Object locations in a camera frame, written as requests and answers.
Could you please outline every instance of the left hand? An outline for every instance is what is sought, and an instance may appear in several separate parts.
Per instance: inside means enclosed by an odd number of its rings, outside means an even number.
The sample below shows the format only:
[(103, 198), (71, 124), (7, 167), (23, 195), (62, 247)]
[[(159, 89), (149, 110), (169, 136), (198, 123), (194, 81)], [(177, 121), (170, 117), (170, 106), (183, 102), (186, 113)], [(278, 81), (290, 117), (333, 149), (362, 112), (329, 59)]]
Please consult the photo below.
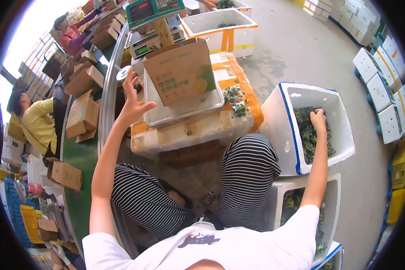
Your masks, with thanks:
[(155, 102), (149, 102), (142, 106), (136, 101), (136, 90), (133, 86), (138, 82), (138, 77), (131, 67), (127, 74), (126, 80), (123, 83), (123, 89), (126, 94), (126, 102), (120, 112), (119, 117), (114, 122), (114, 125), (119, 125), (127, 129), (132, 123), (136, 122), (146, 111), (150, 111), (157, 106)]

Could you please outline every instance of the black and white striped pants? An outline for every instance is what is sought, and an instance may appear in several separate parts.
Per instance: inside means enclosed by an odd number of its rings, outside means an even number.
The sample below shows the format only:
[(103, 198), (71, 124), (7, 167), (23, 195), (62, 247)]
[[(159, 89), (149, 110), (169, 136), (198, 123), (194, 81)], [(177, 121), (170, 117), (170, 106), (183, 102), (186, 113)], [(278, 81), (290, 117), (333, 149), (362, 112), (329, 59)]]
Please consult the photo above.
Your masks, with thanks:
[[(273, 179), (281, 172), (277, 161), (263, 135), (248, 134), (231, 143), (223, 158), (216, 213), (226, 228), (262, 230), (258, 219)], [(116, 165), (112, 200), (160, 240), (174, 235), (190, 211), (174, 201), (146, 170), (125, 163)]]

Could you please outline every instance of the open cardboard box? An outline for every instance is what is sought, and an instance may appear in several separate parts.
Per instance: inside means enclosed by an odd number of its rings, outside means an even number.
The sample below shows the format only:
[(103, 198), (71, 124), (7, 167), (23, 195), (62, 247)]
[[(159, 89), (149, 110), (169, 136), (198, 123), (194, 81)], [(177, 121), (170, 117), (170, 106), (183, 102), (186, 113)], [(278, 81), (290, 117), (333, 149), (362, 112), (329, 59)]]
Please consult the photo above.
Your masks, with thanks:
[(82, 172), (80, 170), (57, 158), (47, 158), (47, 160), (49, 161), (47, 171), (47, 178), (49, 180), (62, 187), (68, 187), (77, 191), (81, 190)]

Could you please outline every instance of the white glove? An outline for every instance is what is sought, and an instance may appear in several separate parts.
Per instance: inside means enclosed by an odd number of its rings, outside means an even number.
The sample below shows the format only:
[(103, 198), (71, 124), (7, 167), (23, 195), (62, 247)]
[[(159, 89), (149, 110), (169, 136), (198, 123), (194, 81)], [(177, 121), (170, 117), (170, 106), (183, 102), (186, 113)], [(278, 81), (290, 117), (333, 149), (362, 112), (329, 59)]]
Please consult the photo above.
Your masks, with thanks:
[(53, 246), (53, 250), (66, 265), (70, 265), (69, 259), (66, 257), (65, 252), (63, 251), (62, 247), (59, 246), (57, 243), (52, 242), (51, 245)]

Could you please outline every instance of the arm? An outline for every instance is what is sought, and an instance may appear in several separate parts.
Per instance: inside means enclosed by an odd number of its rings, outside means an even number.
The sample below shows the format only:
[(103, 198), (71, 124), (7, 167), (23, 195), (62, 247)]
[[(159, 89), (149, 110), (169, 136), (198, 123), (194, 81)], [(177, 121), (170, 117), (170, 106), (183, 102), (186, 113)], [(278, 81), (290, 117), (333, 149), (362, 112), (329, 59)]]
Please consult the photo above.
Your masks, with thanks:
[(115, 237), (113, 213), (111, 210), (111, 195), (113, 193), (114, 171), (117, 163), (120, 144), (126, 129), (146, 111), (156, 107), (156, 103), (149, 102), (138, 106), (136, 91), (133, 86), (138, 82), (133, 69), (128, 73), (123, 84), (126, 102), (119, 117), (107, 138), (102, 153), (97, 161), (92, 179), (92, 208), (90, 210), (89, 233), (104, 232)]
[(327, 187), (326, 117), (323, 114), (323, 109), (316, 109), (315, 111), (316, 114), (314, 112), (310, 113), (310, 118), (313, 127), (317, 131), (317, 147), (300, 207), (313, 204), (320, 208)]

